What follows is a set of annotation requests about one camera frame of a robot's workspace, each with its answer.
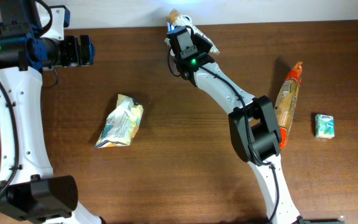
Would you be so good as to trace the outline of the cream snack bag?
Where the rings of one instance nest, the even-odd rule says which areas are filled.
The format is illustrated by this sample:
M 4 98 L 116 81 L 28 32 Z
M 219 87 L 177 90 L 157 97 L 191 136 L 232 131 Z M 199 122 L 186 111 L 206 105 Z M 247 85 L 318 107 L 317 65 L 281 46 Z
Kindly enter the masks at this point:
M 94 149 L 129 146 L 139 130 L 144 109 L 132 97 L 118 94 L 116 108 L 106 118 Z

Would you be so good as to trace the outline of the white tube gold cap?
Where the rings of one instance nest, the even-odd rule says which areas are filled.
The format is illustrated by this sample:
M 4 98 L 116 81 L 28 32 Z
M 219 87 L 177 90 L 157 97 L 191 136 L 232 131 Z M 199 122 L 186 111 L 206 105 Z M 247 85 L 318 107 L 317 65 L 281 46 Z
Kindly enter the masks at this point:
M 210 53 L 215 54 L 215 55 L 220 54 L 220 51 L 215 46 L 213 41 L 209 37 L 207 37 L 203 32 L 201 32 L 199 30 L 199 28 L 197 28 L 194 25 L 192 18 L 190 16 L 184 15 L 184 14 L 180 13 L 179 11 L 177 11 L 176 9 L 173 9 L 170 11 L 170 13 L 168 14 L 168 17 L 167 17 L 168 31 L 169 32 L 172 31 L 174 28 L 176 28 L 176 26 L 190 26 L 195 34 L 199 34 L 200 36 L 205 38 L 212 45 L 212 47 L 209 50 Z

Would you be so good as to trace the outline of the orange spaghetti packet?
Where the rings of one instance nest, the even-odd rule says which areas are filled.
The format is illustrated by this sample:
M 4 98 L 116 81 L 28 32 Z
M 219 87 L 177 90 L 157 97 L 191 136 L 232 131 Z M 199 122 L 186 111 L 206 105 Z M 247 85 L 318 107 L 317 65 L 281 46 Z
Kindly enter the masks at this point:
M 287 145 L 301 86 L 303 62 L 299 61 L 285 77 L 275 103 L 275 115 L 282 137 L 280 148 Z

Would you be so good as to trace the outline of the green tissue pack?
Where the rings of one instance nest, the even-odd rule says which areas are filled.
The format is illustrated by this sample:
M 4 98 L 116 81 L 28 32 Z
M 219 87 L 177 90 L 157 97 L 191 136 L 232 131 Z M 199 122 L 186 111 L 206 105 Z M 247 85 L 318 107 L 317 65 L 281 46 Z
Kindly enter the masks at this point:
M 332 139 L 335 137 L 334 117 L 325 114 L 315 116 L 315 137 Z

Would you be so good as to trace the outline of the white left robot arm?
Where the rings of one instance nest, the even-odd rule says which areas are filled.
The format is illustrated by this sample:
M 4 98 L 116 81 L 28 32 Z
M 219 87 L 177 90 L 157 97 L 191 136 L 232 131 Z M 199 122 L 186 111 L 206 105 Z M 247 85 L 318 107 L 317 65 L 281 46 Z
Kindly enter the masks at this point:
M 55 177 L 44 141 L 43 73 L 92 65 L 88 35 L 65 35 L 70 11 L 43 1 L 0 1 L 0 213 L 19 222 L 96 223 L 70 175 Z

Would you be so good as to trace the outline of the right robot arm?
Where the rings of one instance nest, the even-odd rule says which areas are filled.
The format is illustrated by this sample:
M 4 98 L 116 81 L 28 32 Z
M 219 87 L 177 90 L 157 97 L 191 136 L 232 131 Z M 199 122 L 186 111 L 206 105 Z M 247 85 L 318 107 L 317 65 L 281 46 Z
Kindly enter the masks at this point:
M 206 92 L 227 113 L 231 144 L 255 174 L 268 223 L 303 223 L 282 171 L 282 136 L 270 99 L 256 98 L 226 76 L 209 54 L 212 43 L 189 25 L 171 27 L 167 39 L 178 76 Z

